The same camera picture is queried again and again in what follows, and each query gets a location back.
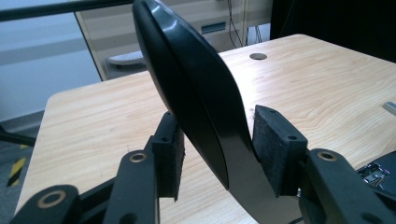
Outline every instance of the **light wood tabletop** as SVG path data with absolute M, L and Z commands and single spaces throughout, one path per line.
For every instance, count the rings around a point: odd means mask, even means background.
M 252 60 L 264 53 L 265 60 Z M 255 105 L 279 111 L 308 139 L 358 168 L 396 150 L 396 64 L 305 35 L 226 51 L 249 129 Z M 143 149 L 166 108 L 148 72 L 52 96 L 18 209 L 49 186 L 85 192 L 115 176 L 120 159 Z M 178 201 L 161 199 L 162 223 L 254 223 L 186 140 Z

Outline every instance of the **screw hole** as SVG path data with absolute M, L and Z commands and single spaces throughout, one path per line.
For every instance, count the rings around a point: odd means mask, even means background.
M 146 154 L 144 154 L 144 153 L 137 153 L 137 154 L 134 154 L 134 155 L 132 155 L 130 158 L 129 158 L 129 160 L 131 161 L 131 162 L 141 162 L 141 161 L 144 161 L 145 159 L 146 159 Z
M 361 214 L 361 217 L 365 221 L 368 221 L 369 223 L 375 223 L 375 224 L 383 223 L 383 221 L 380 217 L 377 217 L 376 215 L 373 215 L 371 213 L 363 213 L 363 214 Z
M 321 151 L 318 153 L 318 157 L 320 157 L 321 159 L 323 159 L 325 161 L 336 161 L 337 160 L 337 157 L 335 155 L 333 155 L 331 152 Z
M 37 206 L 39 208 L 50 208 L 63 201 L 65 197 L 66 192 L 58 189 L 41 197 L 37 202 Z
M 137 221 L 137 217 L 133 213 L 126 214 L 120 218 L 120 224 L 134 224 Z

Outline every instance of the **white object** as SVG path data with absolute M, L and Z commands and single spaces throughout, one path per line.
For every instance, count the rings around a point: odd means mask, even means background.
M 136 63 L 143 63 L 142 51 L 135 51 L 131 53 L 121 54 L 108 58 L 108 61 L 115 65 L 131 65 Z

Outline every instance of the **yellow and black tape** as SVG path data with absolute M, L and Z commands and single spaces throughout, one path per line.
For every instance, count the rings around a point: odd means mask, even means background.
M 26 148 L 27 146 L 21 145 L 21 149 Z M 26 162 L 26 158 L 20 158 L 14 162 L 11 169 L 11 174 L 9 175 L 9 179 L 7 182 L 7 187 L 16 186 L 20 183 L 20 175 L 23 168 L 23 165 Z

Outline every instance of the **white wall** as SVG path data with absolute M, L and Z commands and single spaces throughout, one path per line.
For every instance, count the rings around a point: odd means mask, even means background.
M 0 8 L 47 2 L 2 1 Z M 44 110 L 52 94 L 99 81 L 74 14 L 0 22 L 0 121 Z

